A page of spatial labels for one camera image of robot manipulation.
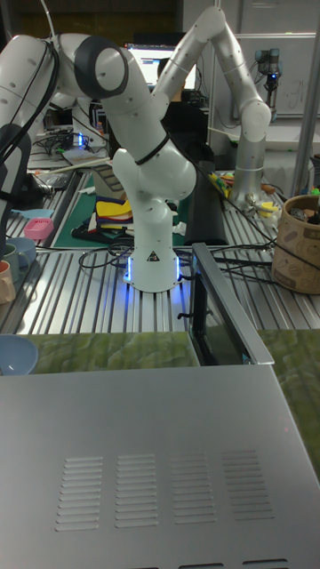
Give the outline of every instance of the ceramic cup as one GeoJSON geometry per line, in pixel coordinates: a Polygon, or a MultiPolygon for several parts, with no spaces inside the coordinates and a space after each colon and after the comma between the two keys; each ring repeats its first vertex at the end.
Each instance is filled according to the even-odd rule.
{"type": "Polygon", "coordinates": [[[0,304],[13,301],[15,290],[10,265],[6,260],[0,261],[0,304]]]}
{"type": "Polygon", "coordinates": [[[17,247],[13,243],[7,243],[4,250],[4,260],[6,260],[12,272],[12,281],[16,283],[20,275],[25,275],[30,269],[30,261],[24,252],[18,252],[17,247]],[[19,258],[23,257],[23,263],[26,262],[27,270],[20,270],[19,258]]]}
{"type": "Polygon", "coordinates": [[[11,237],[6,240],[7,244],[15,245],[17,248],[17,253],[23,252],[23,255],[19,255],[19,266],[20,268],[25,268],[35,260],[36,258],[36,244],[33,239],[28,239],[27,237],[11,237]]]}

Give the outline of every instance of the metal workbench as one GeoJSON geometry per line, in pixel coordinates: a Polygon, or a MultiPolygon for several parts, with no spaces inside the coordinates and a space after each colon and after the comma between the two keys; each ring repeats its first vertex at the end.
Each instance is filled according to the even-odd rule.
{"type": "MultiPolygon", "coordinates": [[[[67,210],[64,210],[65,218],[77,199],[77,194],[71,197],[67,210]]],[[[268,241],[235,210],[225,211],[224,223],[229,244],[268,241]]],[[[260,228],[270,239],[276,236],[262,222],[260,228]]],[[[211,247],[211,250],[214,253],[217,248],[211,247]]],[[[182,280],[165,293],[140,293],[124,282],[122,268],[110,265],[95,270],[80,268],[78,260],[82,253],[79,249],[39,250],[29,274],[18,283],[15,302],[0,307],[0,333],[177,332],[188,329],[188,319],[178,319],[178,314],[188,313],[189,282],[182,280]]],[[[272,261],[267,246],[259,252],[226,248],[224,252],[219,250],[219,256],[224,256],[226,261],[228,258],[272,261]]],[[[101,264],[107,260],[108,253],[99,251],[87,262],[101,264]]],[[[239,269],[247,276],[238,276],[231,271],[229,263],[220,264],[220,267],[255,328],[320,327],[319,296],[295,294],[280,285],[257,283],[248,277],[270,279],[268,268],[239,269]]],[[[182,272],[189,274],[188,267],[182,272]]]]}
{"type": "MultiPolygon", "coordinates": [[[[86,180],[87,176],[80,176],[77,172],[74,172],[70,176],[68,187],[65,190],[53,191],[49,197],[44,199],[43,209],[53,210],[52,221],[54,231],[46,239],[41,242],[38,241],[36,244],[48,247],[52,243],[73,197],[77,196],[77,191],[84,186],[86,180]]],[[[7,236],[24,237],[23,229],[27,223],[28,220],[20,213],[12,212],[7,223],[7,236]]]]}

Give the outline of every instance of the monitor screen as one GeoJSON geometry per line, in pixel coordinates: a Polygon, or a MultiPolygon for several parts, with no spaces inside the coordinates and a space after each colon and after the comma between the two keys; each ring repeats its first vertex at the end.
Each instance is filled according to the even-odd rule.
{"type": "MultiPolygon", "coordinates": [[[[133,57],[138,61],[146,83],[149,87],[155,87],[157,81],[157,66],[160,60],[170,58],[175,47],[163,45],[138,45],[126,44],[133,57]]],[[[185,89],[194,90],[196,87],[196,65],[191,69],[186,80],[185,89]]]]}

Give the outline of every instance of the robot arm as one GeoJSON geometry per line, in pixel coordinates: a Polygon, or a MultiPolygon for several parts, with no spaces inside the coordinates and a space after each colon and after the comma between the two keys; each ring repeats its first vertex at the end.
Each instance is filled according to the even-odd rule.
{"type": "Polygon", "coordinates": [[[260,182],[266,131],[271,114],[257,93],[240,45],[220,8],[211,6],[204,10],[183,37],[165,66],[153,95],[157,100],[160,116],[164,116],[166,106],[209,41],[212,42],[232,92],[242,126],[235,183],[230,198],[245,210],[249,203],[261,201],[260,182]]]}
{"type": "Polygon", "coordinates": [[[113,166],[127,192],[134,218],[132,284],[154,293],[177,283],[172,214],[165,199],[188,196],[196,184],[196,170],[169,139],[160,119],[210,40],[243,126],[233,199],[245,208],[247,196],[257,195],[260,188],[270,111],[256,92],[240,47],[220,9],[208,8],[185,35],[154,97],[136,60],[107,38],[61,35],[56,42],[58,55],[52,47],[49,50],[48,44],[31,37],[19,36],[7,45],[0,55],[1,256],[11,195],[21,184],[41,114],[57,90],[74,99],[100,100],[123,147],[116,152],[113,166]]]}

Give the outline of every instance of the metal frame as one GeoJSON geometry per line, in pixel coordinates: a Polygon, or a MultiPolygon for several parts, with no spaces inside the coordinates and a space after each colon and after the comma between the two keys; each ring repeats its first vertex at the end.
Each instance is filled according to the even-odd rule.
{"type": "Polygon", "coordinates": [[[236,299],[228,286],[228,282],[220,272],[220,269],[213,259],[208,247],[203,244],[193,245],[194,279],[191,285],[191,304],[190,304],[190,324],[189,332],[193,342],[196,344],[199,338],[199,323],[205,318],[205,305],[203,299],[197,300],[196,274],[201,277],[201,282],[205,290],[212,298],[213,302],[218,306],[222,317],[224,318],[229,330],[236,343],[240,343],[245,347],[249,355],[247,363],[270,365],[274,363],[272,356],[263,344],[257,332],[254,330],[244,309],[236,299]]]}

